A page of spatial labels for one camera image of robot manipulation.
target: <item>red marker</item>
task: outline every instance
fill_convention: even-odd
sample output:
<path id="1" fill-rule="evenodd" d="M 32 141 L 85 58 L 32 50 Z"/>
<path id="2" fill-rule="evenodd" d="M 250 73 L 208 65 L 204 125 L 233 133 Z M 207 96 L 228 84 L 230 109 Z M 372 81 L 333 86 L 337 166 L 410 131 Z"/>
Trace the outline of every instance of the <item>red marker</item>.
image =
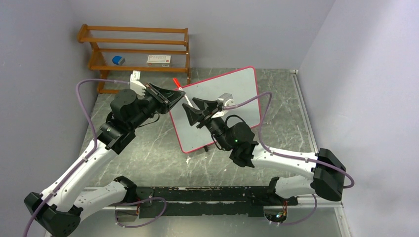
<path id="1" fill-rule="evenodd" d="M 181 88 L 180 83 L 176 78 L 173 78 L 173 82 L 176 84 L 177 88 Z"/>
<path id="2" fill-rule="evenodd" d="M 180 83 L 176 78 L 173 78 L 173 82 L 176 84 L 176 86 L 179 90 L 183 90 L 182 87 L 180 87 Z M 185 95 L 185 98 L 188 101 L 188 104 L 193 108 L 194 106 L 192 105 L 191 101 L 189 101 L 189 99 L 186 95 Z"/>

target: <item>white label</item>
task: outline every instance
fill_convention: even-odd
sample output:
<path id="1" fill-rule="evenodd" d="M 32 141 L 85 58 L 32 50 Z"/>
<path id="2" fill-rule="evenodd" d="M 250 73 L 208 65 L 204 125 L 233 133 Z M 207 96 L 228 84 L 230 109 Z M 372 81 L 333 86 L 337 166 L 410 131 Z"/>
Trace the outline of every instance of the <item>white label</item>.
<path id="1" fill-rule="evenodd" d="M 148 55 L 149 63 L 168 63 L 170 62 L 170 57 L 165 55 Z"/>

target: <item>lavender wall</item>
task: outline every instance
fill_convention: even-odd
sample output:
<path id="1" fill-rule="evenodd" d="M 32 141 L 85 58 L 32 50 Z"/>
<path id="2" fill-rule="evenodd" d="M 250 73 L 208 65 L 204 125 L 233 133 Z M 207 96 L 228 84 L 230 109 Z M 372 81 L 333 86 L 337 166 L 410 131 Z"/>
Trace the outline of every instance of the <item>lavender wall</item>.
<path id="1" fill-rule="evenodd" d="M 23 233 L 23 199 L 77 158 L 87 123 L 75 85 L 90 77 L 81 26 L 64 0 L 0 0 L 0 236 Z M 94 85 L 84 98 L 92 108 Z M 30 236 L 45 230 L 33 224 Z"/>
<path id="2" fill-rule="evenodd" d="M 299 80 L 320 147 L 355 178 L 353 236 L 419 236 L 419 2 L 336 0 Z"/>
<path id="3" fill-rule="evenodd" d="M 297 69 L 335 0 L 69 0 L 86 24 L 189 28 L 192 67 Z"/>

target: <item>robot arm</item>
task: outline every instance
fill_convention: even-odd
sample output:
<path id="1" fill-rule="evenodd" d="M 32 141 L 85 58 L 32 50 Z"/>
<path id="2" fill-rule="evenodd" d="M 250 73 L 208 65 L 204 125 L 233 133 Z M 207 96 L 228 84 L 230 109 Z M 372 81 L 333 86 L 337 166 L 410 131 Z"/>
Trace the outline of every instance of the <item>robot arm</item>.
<path id="1" fill-rule="evenodd" d="M 224 106 L 229 106 L 233 101 L 231 94 L 223 94 L 216 101 L 208 101 L 199 98 L 193 98 L 193 102 L 199 109 L 182 104 L 189 124 L 193 126 L 198 124 L 197 128 L 206 127 L 210 135 L 217 141 L 221 150 L 231 151 L 230 159 L 240 167 L 270 167 L 286 170 L 296 174 L 290 178 L 275 178 L 270 186 L 278 198 L 291 198 L 293 196 L 304 194 L 317 194 L 318 196 L 331 200 L 340 201 L 342 198 L 343 182 L 345 176 L 329 167 L 318 163 L 308 162 L 319 160 L 346 170 L 343 164 L 334 156 L 334 154 L 321 148 L 318 154 L 300 153 L 281 150 L 269 147 L 272 153 L 269 153 L 262 144 L 254 141 L 254 133 L 244 120 L 228 127 L 225 121 L 220 117 L 226 111 Z M 282 154 L 282 157 L 275 156 L 273 153 Z M 289 157 L 298 157 L 302 160 L 290 159 Z"/>
<path id="2" fill-rule="evenodd" d="M 103 188 L 81 195 L 91 177 L 135 138 L 136 128 L 154 114 L 166 114 L 185 95 L 184 91 L 166 90 L 152 84 L 143 86 L 132 79 L 132 90 L 119 91 L 111 102 L 112 112 L 97 133 L 97 147 L 92 155 L 85 157 L 93 150 L 94 141 L 90 142 L 82 155 L 56 182 L 40 194 L 30 193 L 24 200 L 33 214 L 40 203 L 53 194 L 41 208 L 36 220 L 55 237 L 68 236 L 80 221 L 106 206 L 117 202 L 137 201 L 136 185 L 123 176 Z M 78 169 L 54 193 L 57 185 L 77 165 L 80 165 Z"/>

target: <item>wooden shelf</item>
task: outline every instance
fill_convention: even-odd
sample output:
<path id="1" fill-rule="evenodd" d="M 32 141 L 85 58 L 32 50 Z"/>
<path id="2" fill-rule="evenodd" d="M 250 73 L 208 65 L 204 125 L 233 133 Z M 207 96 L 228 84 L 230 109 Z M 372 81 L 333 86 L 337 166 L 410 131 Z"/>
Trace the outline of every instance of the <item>wooden shelf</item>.
<path id="1" fill-rule="evenodd" d="M 143 71 L 143 72 L 170 72 L 186 73 L 187 84 L 191 83 L 189 35 L 188 28 L 144 28 L 144 27 L 116 27 L 116 26 L 88 26 L 82 25 L 77 35 L 80 43 L 89 42 L 92 55 L 87 64 L 90 70 L 98 70 L 100 78 L 106 79 L 109 71 Z M 100 48 L 98 43 L 144 44 L 144 45 L 180 45 L 185 50 L 158 50 L 158 49 L 132 49 L 132 48 Z M 172 55 L 170 68 L 147 67 L 146 61 L 149 54 Z M 126 59 L 123 66 L 112 63 L 113 56 L 122 56 Z M 117 90 L 103 89 L 104 83 L 98 84 L 98 93 L 117 93 Z"/>

